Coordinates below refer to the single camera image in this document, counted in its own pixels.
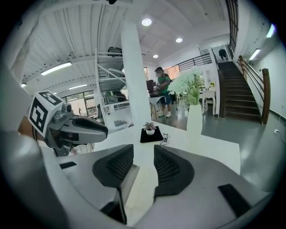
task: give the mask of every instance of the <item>desk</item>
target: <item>desk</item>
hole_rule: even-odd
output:
[[[214,101],[213,104],[213,115],[215,115],[215,108],[216,108],[216,100],[215,100],[215,90],[203,90],[200,91],[200,98],[202,99],[202,108],[203,108],[203,112],[205,112],[205,100],[206,98],[212,98]]]
[[[156,121],[158,121],[157,112],[156,112],[156,104],[157,104],[157,102],[159,102],[159,104],[161,105],[161,109],[162,109],[163,115],[164,115],[164,117],[166,118],[166,116],[165,116],[165,114],[164,114],[164,111],[163,111],[162,103],[161,103],[161,101],[160,101],[160,99],[163,98],[163,97],[164,97],[164,96],[148,97],[149,103],[151,104],[151,116],[152,116],[152,114],[153,114],[152,110],[153,110],[153,108],[154,108],[155,116],[156,116]]]
[[[187,131],[156,123],[161,133],[170,134],[169,147],[215,159],[240,174],[240,148],[237,143],[223,141],[201,135],[200,151],[193,152],[188,145]],[[140,166],[137,178],[128,197],[125,211],[128,224],[135,224],[153,204],[154,189],[158,186],[158,175],[154,167],[154,145],[157,142],[140,143],[141,127],[130,127],[108,135],[106,140],[95,143],[94,151],[115,147],[122,144],[134,145],[135,165]]]

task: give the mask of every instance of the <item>black mat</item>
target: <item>black mat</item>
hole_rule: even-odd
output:
[[[155,133],[153,135],[148,135],[144,129],[141,130],[141,143],[152,142],[152,141],[161,141],[163,136],[160,132],[159,127],[156,127]]]

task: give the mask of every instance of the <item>white pot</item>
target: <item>white pot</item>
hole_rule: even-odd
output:
[[[187,122],[188,142],[191,152],[199,150],[200,137],[202,133],[202,108],[201,105],[190,105]]]
[[[155,133],[155,130],[146,130],[146,133],[148,135],[153,135]]]

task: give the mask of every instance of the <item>person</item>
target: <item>person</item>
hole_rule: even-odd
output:
[[[166,105],[168,106],[168,113],[166,115],[167,118],[171,117],[171,111],[172,111],[172,104],[171,104],[171,96],[169,95],[168,92],[168,87],[171,83],[171,79],[169,77],[168,74],[164,73],[164,70],[162,69],[162,67],[158,67],[156,70],[156,75],[158,77],[158,88],[160,90],[160,93],[162,96],[160,99],[160,102],[162,104],[163,110],[162,113],[159,114],[159,117],[164,115],[164,110]]]
[[[224,49],[220,49],[219,50],[219,55],[222,58],[222,60],[223,60],[224,57],[225,57],[226,60],[228,60],[227,52]]]

